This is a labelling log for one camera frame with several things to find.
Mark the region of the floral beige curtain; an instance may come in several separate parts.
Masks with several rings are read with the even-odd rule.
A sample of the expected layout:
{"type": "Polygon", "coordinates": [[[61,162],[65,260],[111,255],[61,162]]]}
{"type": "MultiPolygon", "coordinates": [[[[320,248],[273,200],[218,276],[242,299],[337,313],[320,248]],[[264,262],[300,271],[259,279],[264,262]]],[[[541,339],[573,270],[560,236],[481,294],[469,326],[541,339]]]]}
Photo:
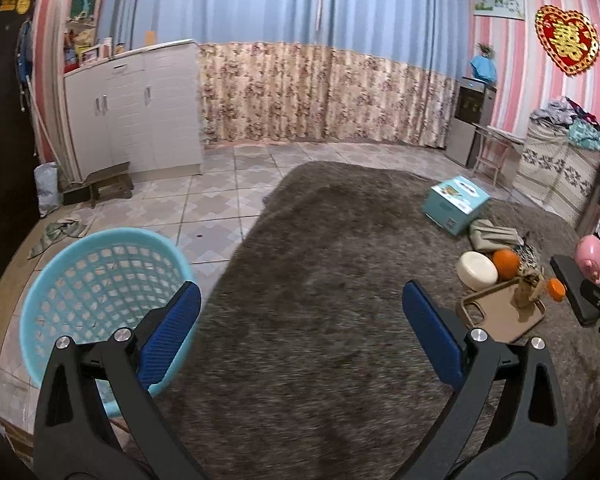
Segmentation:
{"type": "Polygon", "coordinates": [[[434,70],[308,44],[203,44],[202,131],[211,142],[331,140],[441,148],[458,83],[434,70]]]}

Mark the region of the broom with dustpan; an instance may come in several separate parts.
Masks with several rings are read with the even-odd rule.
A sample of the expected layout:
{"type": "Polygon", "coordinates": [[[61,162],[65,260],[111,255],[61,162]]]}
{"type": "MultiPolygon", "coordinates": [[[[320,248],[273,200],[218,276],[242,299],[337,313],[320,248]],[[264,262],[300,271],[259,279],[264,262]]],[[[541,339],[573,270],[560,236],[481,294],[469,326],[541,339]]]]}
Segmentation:
{"type": "Polygon", "coordinates": [[[45,120],[42,118],[38,104],[36,104],[30,76],[26,77],[26,86],[32,126],[34,133],[40,138],[40,140],[38,140],[38,151],[41,154],[44,154],[46,148],[48,148],[53,155],[53,163],[56,165],[57,169],[58,192],[61,194],[62,203],[65,206],[69,206],[72,204],[88,202],[91,199],[90,188],[83,185],[81,182],[72,180],[65,165],[62,163],[62,157],[56,150],[54,141],[48,133],[45,120]]]}

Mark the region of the brown paper scrap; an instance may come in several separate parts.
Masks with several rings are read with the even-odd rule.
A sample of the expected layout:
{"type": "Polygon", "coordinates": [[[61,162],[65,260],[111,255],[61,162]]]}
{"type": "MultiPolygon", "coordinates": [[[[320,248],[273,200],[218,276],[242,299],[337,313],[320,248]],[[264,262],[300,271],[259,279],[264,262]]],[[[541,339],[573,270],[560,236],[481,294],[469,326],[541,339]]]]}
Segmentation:
{"type": "Polygon", "coordinates": [[[513,305],[521,310],[530,307],[544,292],[546,279],[537,268],[527,268],[519,275],[519,282],[514,291],[513,305]]]}

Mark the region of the small wooden stool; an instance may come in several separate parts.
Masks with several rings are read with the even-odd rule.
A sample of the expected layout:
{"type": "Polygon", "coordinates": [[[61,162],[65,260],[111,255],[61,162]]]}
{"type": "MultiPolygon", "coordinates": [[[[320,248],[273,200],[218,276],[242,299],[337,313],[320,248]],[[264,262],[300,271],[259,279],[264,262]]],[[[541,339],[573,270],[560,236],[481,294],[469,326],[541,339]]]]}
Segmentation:
{"type": "Polygon", "coordinates": [[[88,202],[94,208],[101,200],[126,198],[133,196],[134,184],[129,175],[130,163],[120,164],[97,170],[89,174],[83,184],[88,188],[88,202]]]}

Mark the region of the pile of clothes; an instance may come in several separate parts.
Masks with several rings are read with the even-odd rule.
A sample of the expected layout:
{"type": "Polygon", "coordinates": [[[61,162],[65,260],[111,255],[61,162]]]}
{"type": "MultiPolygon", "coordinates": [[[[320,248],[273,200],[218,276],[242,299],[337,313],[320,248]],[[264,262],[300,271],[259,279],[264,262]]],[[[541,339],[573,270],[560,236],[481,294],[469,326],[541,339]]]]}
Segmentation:
{"type": "Polygon", "coordinates": [[[537,108],[530,114],[530,120],[538,125],[557,128],[577,148],[600,152],[600,124],[596,117],[566,96],[537,108]]]}

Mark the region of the patterned fabric covered cabinet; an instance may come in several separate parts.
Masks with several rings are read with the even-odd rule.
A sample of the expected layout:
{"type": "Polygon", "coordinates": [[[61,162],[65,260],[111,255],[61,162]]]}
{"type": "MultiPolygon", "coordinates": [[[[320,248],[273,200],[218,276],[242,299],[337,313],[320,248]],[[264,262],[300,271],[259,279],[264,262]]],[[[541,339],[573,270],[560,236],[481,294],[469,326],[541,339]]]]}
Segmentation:
{"type": "Polygon", "coordinates": [[[600,151],[579,148],[564,128],[529,122],[513,188],[575,229],[594,192],[600,151]]]}

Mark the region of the items on cabinet top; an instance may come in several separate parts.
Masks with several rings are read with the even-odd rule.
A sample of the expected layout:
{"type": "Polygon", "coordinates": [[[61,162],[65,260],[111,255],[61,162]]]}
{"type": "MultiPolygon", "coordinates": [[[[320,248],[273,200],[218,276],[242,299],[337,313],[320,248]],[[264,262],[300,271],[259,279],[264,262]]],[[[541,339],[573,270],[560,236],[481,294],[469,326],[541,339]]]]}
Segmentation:
{"type": "Polygon", "coordinates": [[[64,74],[72,73],[82,66],[92,66],[100,62],[108,62],[125,54],[125,44],[112,44],[107,37],[100,44],[95,44],[94,29],[88,28],[75,32],[72,28],[64,33],[64,74]]]}

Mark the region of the white round soap box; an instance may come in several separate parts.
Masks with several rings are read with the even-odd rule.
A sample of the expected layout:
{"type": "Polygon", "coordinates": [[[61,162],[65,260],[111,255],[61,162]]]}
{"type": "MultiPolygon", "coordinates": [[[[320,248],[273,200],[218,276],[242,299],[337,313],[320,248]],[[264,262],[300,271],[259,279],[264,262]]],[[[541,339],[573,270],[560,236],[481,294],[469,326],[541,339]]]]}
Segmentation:
{"type": "Polygon", "coordinates": [[[498,281],[498,269],[487,256],[480,252],[464,252],[457,261],[456,273],[460,281],[478,292],[498,281]]]}

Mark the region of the grey water dispenser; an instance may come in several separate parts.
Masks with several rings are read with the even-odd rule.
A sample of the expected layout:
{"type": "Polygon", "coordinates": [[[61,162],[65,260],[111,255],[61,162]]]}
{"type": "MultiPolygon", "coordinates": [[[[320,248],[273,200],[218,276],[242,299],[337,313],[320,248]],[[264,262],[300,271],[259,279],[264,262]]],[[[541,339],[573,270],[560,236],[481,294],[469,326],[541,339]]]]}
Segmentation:
{"type": "Polygon", "coordinates": [[[490,84],[463,77],[446,136],[445,156],[460,166],[470,168],[478,154],[477,127],[490,124],[496,89],[490,84]]]}

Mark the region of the grey shaggy carpet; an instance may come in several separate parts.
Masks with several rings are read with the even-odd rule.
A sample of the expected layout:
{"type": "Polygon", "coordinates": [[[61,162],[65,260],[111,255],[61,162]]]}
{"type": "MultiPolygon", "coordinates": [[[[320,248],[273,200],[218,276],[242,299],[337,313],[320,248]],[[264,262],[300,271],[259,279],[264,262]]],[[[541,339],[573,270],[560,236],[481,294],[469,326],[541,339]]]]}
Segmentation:
{"type": "Polygon", "coordinates": [[[385,479],[449,399],[402,311],[465,295],[470,245],[422,211],[428,181],[308,162],[268,194],[157,398],[212,479],[385,479]]]}

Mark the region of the red heart wall decoration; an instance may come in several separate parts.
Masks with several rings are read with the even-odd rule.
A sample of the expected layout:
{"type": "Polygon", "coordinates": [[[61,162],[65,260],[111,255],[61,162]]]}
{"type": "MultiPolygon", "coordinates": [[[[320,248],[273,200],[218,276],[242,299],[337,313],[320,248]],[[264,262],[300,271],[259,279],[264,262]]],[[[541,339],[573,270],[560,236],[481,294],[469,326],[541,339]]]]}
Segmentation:
{"type": "Polygon", "coordinates": [[[569,77],[586,72],[600,54],[597,30],[579,11],[541,6],[534,28],[547,55],[569,77]]]}

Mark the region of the white plastic bag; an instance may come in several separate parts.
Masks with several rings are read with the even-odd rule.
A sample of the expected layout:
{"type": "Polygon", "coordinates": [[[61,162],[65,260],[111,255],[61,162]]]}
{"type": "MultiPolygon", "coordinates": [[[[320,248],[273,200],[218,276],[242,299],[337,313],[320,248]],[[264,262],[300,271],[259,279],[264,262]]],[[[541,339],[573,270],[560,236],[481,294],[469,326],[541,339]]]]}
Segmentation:
{"type": "Polygon", "coordinates": [[[38,194],[38,212],[45,218],[61,206],[58,190],[57,162],[46,162],[34,170],[36,194],[38,194]]]}

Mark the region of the small orange piece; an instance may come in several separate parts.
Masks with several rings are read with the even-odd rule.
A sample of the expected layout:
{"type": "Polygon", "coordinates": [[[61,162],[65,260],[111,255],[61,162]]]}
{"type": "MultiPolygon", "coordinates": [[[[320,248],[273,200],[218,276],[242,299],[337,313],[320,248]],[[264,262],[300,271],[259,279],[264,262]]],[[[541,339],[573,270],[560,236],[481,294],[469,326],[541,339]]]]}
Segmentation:
{"type": "Polygon", "coordinates": [[[565,285],[558,280],[558,278],[550,278],[546,282],[546,290],[548,296],[550,296],[550,298],[556,302],[562,302],[562,300],[565,299],[566,288],[565,285]]]}

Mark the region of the pink pig toy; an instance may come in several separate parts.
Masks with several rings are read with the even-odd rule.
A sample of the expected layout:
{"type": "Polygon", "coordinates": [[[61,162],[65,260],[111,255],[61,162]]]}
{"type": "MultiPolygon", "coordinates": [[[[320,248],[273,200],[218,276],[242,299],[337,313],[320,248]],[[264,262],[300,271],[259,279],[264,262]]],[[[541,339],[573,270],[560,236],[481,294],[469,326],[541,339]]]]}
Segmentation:
{"type": "Polygon", "coordinates": [[[595,235],[585,235],[577,244],[574,261],[583,276],[600,285],[600,239],[595,235]]]}

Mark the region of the green floor rag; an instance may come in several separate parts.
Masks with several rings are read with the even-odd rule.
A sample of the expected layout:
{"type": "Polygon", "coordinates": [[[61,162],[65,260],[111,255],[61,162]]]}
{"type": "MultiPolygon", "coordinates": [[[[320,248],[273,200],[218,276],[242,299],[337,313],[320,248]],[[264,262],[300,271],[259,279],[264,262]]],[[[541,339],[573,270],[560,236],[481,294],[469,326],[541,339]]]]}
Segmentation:
{"type": "Polygon", "coordinates": [[[84,237],[91,223],[78,217],[65,217],[46,224],[41,237],[29,250],[27,259],[31,260],[43,255],[48,248],[62,242],[66,238],[84,237]]]}

